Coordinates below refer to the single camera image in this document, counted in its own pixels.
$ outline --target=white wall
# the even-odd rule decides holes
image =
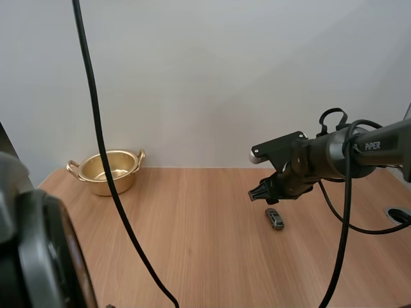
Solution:
[[[390,124],[411,102],[408,0],[81,4],[106,145],[148,166],[255,167],[327,108]],[[71,2],[2,0],[0,38],[0,121],[38,185],[97,152]]]

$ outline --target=wood grain surface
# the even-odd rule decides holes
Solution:
[[[247,191],[267,169],[139,171],[120,195],[134,232],[158,276],[182,307],[316,307],[329,284],[341,223],[316,185],[275,208]],[[344,185],[325,183],[342,213]],[[93,195],[67,171],[41,189],[62,198],[78,234],[100,307],[171,307],[134,250],[111,197]],[[411,207],[411,194],[378,170],[353,181],[351,223],[393,227],[385,207]],[[350,230],[333,307],[397,307],[411,303],[411,228],[389,235]]]

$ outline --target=pot rim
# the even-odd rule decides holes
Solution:
[[[108,150],[108,151],[106,151],[106,153],[107,153],[107,154],[109,154],[109,153],[123,153],[123,154],[126,154],[126,155],[128,155],[128,156],[131,156],[131,157],[134,159],[134,165],[133,165],[133,167],[132,167],[130,170],[128,170],[124,175],[121,175],[121,176],[119,176],[119,177],[117,177],[117,178],[113,178],[113,181],[119,180],[119,179],[121,179],[121,178],[124,178],[124,177],[130,175],[131,173],[133,173],[133,172],[137,169],[137,167],[138,167],[138,165],[139,165],[139,157],[138,157],[135,153],[133,153],[133,152],[131,152],[131,151],[126,151],[126,150]],[[80,163],[80,165],[78,166],[78,176],[81,177],[82,179],[84,179],[84,180],[87,181],[87,182],[92,182],[92,183],[107,183],[107,179],[106,179],[106,180],[95,180],[95,179],[93,179],[93,178],[89,178],[88,176],[85,176],[84,173],[83,173],[84,165],[86,165],[86,163],[88,163],[90,160],[92,160],[92,159],[94,159],[94,158],[96,158],[96,157],[99,157],[99,156],[100,156],[100,154],[95,154],[95,155],[90,156],[90,157],[86,158],[85,160],[83,160],[83,161]]]

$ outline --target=pot handle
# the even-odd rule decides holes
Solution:
[[[77,171],[78,171],[78,164],[77,164],[75,161],[73,161],[73,160],[69,160],[69,161],[67,162],[66,169],[67,169],[67,171],[70,172],[71,175],[73,175],[77,180],[80,180],[80,181],[83,181],[83,182],[84,182],[85,180],[84,180],[82,177],[80,177],[80,175],[78,175],[78,173],[75,173],[75,172],[73,171],[73,169],[71,169],[71,166],[77,168]]]
[[[133,171],[133,173],[140,170],[140,167],[143,164],[145,157],[146,157],[146,152],[144,152],[143,149],[140,149],[139,153],[137,154],[137,158],[139,159],[139,161],[137,163],[137,168],[136,168],[136,170]]]

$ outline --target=robotic arm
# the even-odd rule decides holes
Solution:
[[[365,128],[351,126],[353,134],[348,140],[350,127],[345,124],[345,112],[333,133],[327,133],[322,123],[328,114],[337,111],[343,112],[334,108],[323,114],[320,119],[323,130],[316,139],[308,139],[302,132],[295,132],[251,148],[252,163],[269,160],[277,170],[249,191],[251,201],[264,199],[268,204],[275,204],[283,199],[295,200],[311,191],[321,179],[343,182],[335,179],[345,178],[344,147],[347,142],[351,142],[352,147],[352,178],[367,176],[376,167],[402,165],[404,179],[411,182],[411,119],[386,127],[362,120],[364,124],[371,123],[379,128],[369,132]]]

